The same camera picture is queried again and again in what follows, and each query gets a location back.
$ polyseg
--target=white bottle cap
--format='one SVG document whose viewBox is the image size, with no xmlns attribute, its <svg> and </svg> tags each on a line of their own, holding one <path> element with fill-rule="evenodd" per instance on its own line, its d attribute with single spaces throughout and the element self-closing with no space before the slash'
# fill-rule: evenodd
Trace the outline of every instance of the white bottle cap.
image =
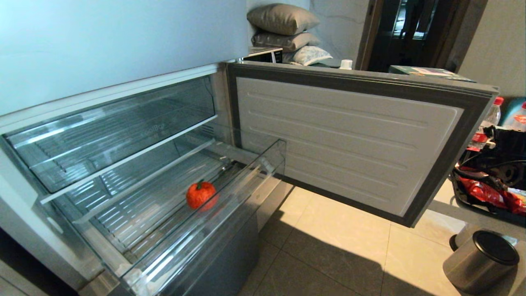
<svg viewBox="0 0 526 296">
<path fill-rule="evenodd" d="M 352 60 L 341 60 L 340 69 L 352 70 Z"/>
</svg>

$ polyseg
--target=cushion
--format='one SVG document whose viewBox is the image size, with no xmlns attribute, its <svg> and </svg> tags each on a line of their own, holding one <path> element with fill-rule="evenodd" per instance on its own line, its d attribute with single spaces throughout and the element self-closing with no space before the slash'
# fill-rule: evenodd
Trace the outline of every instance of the cushion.
<svg viewBox="0 0 526 296">
<path fill-rule="evenodd" d="M 283 64 L 292 64 L 294 62 L 294 55 L 295 54 L 296 54 L 296 52 L 283 53 L 283 55 L 281 56 L 281 62 Z"/>
<path fill-rule="evenodd" d="M 254 26 L 281 35 L 296 35 L 316 27 L 320 20 L 310 11 L 288 4 L 269 4 L 253 9 L 247 19 Z"/>
<path fill-rule="evenodd" d="M 332 58 L 332 56 L 321 48 L 304 46 L 294 54 L 292 61 L 303 66 L 308 66 L 326 58 Z"/>
<path fill-rule="evenodd" d="M 298 35 L 285 36 L 274 33 L 261 33 L 252 37 L 254 46 L 281 47 L 284 53 L 296 51 L 305 45 L 316 46 L 320 40 L 310 33 L 299 33 Z"/>
</svg>

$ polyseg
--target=open freezer door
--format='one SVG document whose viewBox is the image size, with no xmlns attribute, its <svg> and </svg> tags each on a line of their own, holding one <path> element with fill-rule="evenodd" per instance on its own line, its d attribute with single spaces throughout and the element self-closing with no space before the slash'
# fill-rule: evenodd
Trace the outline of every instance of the open freezer door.
<svg viewBox="0 0 526 296">
<path fill-rule="evenodd" d="M 497 95 L 439 78 L 228 65 L 234 126 L 287 141 L 283 179 L 414 226 Z M 237 145 L 250 149 L 242 137 Z"/>
</svg>

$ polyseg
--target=beige floor tile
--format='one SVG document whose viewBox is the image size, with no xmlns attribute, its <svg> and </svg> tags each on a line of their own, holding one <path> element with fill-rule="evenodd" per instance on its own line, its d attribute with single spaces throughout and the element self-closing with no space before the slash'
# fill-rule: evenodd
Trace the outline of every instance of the beige floor tile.
<svg viewBox="0 0 526 296">
<path fill-rule="evenodd" d="M 283 250 L 362 295 L 379 295 L 390 223 L 314 196 Z"/>
<path fill-rule="evenodd" d="M 256 291 L 257 296 L 359 296 L 281 251 Z"/>
<path fill-rule="evenodd" d="M 466 223 L 441 213 L 426 210 L 414 228 L 400 224 L 392 225 L 423 238 L 449 246 L 449 238 L 460 232 Z"/>
<path fill-rule="evenodd" d="M 285 240 L 303 214 L 305 207 L 316 194 L 302 188 L 294 188 L 281 207 L 261 229 L 260 237 L 281 249 Z"/>
<path fill-rule="evenodd" d="M 442 269 L 452 253 L 448 246 L 391 227 L 382 296 L 461 295 Z"/>
<path fill-rule="evenodd" d="M 252 296 L 279 253 L 279 249 L 264 240 L 259 241 L 259 261 L 248 276 L 238 296 Z"/>
</svg>

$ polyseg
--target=black trash can lid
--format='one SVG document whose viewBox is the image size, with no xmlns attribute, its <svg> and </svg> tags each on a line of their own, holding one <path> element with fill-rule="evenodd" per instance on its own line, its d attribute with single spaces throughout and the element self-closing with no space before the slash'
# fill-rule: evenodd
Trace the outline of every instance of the black trash can lid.
<svg viewBox="0 0 526 296">
<path fill-rule="evenodd" d="M 501 236 L 479 230 L 473 234 L 475 246 L 491 260 L 503 265 L 517 265 L 519 254 L 517 250 Z"/>
</svg>

